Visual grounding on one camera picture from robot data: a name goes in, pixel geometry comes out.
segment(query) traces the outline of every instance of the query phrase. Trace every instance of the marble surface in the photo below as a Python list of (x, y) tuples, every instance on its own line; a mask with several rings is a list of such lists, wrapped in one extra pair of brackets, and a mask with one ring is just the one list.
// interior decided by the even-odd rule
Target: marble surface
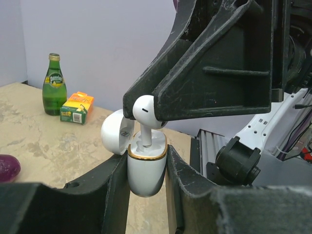
[[(79, 125), (48, 116), (40, 89), (14, 83), (1, 87), (0, 96), (0, 154), (13, 155), (20, 161), (17, 182), (36, 181), (62, 188), (112, 155), (100, 139), (101, 125), (111, 111), (95, 107), (89, 121)], [(163, 132), (189, 163), (190, 137), (169, 129)], [(127, 234), (168, 233), (165, 193), (164, 184), (150, 198), (131, 193)]]

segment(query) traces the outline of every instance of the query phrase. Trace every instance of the yellow box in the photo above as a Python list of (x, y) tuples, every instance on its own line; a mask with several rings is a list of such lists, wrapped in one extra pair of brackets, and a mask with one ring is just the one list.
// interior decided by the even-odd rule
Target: yellow box
[(85, 124), (93, 109), (94, 97), (77, 92), (70, 96), (60, 109), (60, 120)]

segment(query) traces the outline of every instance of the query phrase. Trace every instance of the red onion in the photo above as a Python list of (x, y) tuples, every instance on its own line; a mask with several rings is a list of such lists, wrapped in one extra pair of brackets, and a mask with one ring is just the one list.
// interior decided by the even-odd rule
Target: red onion
[(20, 162), (11, 155), (0, 155), (0, 183), (13, 182), (20, 173)]

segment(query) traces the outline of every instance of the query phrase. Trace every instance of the earbud case lid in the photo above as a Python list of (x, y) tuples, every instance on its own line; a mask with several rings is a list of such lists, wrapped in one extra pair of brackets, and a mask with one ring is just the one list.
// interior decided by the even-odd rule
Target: earbud case lid
[(116, 155), (123, 155), (133, 137), (135, 121), (125, 118), (123, 110), (109, 115), (103, 122), (101, 138), (104, 147)]

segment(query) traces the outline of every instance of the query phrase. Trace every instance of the perrier bottle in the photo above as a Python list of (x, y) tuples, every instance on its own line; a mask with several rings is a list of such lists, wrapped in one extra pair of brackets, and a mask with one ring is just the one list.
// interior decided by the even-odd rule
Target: perrier bottle
[(49, 60), (42, 88), (42, 100), (45, 112), (51, 116), (58, 116), (60, 108), (67, 101), (67, 90), (59, 65), (59, 55), (51, 53)]

